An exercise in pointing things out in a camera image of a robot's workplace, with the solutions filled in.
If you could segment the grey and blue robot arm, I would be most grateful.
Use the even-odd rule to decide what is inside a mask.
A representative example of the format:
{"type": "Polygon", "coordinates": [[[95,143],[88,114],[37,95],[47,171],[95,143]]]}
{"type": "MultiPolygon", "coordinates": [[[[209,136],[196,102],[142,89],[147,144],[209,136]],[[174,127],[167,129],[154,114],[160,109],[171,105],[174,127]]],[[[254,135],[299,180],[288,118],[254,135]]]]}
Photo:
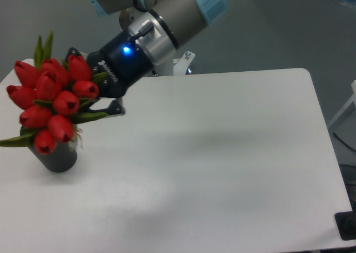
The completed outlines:
{"type": "Polygon", "coordinates": [[[86,57],[107,108],[93,110],[85,101],[73,122],[84,123],[125,113],[122,97],[141,77],[153,72],[174,52],[213,24],[228,0],[90,0],[98,14],[134,8],[141,12],[122,32],[86,57]]]}

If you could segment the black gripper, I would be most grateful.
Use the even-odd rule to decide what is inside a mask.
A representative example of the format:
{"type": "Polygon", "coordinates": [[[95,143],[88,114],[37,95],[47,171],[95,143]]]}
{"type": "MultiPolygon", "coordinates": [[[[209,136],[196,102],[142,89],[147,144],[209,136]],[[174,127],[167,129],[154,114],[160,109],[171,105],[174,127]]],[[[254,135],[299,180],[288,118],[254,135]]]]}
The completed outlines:
{"type": "Polygon", "coordinates": [[[104,112],[109,117],[123,116],[126,110],[122,99],[134,83],[153,69],[153,64],[143,49],[128,41],[131,35],[123,31],[110,40],[100,50],[92,52],[84,58],[84,54],[76,48],[70,48],[66,55],[69,67],[97,68],[99,72],[106,72],[107,83],[100,83],[99,97],[115,98],[108,107],[101,109],[88,109],[90,113],[104,112]]]}

